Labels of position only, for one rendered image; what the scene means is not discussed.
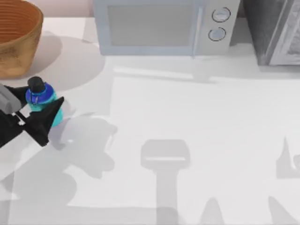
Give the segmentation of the teal bottle with black cap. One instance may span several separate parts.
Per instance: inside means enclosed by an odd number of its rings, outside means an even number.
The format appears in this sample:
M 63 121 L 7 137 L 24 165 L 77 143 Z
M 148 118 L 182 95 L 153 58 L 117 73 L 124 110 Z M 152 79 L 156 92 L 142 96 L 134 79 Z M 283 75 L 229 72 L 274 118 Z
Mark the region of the teal bottle with black cap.
M 28 89 L 25 99 L 30 107 L 30 115 L 45 109 L 50 103 L 57 100 L 53 86 L 39 76 L 33 76 L 27 81 Z

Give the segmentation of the brown woven basket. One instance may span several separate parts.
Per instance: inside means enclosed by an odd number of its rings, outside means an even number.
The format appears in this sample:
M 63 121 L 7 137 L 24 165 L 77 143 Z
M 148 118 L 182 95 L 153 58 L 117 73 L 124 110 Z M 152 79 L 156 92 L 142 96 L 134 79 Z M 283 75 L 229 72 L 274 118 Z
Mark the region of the brown woven basket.
M 0 79 L 19 78 L 33 63 L 44 15 L 26 0 L 0 0 Z

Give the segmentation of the microwave oven door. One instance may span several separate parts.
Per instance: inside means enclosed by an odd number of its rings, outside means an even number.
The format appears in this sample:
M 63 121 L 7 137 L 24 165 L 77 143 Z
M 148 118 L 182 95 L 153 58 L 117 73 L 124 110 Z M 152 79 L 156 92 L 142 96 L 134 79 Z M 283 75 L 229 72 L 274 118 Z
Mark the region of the microwave oven door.
M 192 56 L 203 0 L 93 0 L 102 55 Z

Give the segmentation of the pale microwave oven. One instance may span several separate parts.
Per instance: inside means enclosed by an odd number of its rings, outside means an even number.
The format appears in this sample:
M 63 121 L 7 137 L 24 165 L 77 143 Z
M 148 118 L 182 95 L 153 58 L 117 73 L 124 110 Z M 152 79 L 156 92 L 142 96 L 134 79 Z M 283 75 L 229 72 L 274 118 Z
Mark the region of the pale microwave oven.
M 202 22 L 200 36 L 198 40 L 196 56 L 202 55 L 222 55 L 229 48 L 233 28 L 237 18 L 240 0 L 203 0 Z M 225 22 L 215 22 L 212 13 L 215 9 L 226 7 L 231 11 L 230 18 Z M 218 42 L 213 42 L 208 38 L 211 29 L 222 27 L 226 30 L 226 37 Z

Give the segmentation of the round microwave knob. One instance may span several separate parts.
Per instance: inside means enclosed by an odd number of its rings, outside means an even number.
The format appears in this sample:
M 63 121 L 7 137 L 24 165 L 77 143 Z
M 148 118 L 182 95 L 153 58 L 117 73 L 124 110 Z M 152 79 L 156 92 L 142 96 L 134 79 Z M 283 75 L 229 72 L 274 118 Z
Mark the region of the round microwave knob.
M 226 7 L 215 9 L 212 13 L 212 19 L 217 23 L 223 23 L 227 21 L 230 16 L 231 11 Z
M 226 37 L 226 30 L 222 27 L 211 29 L 208 33 L 208 38 L 213 42 L 218 42 Z

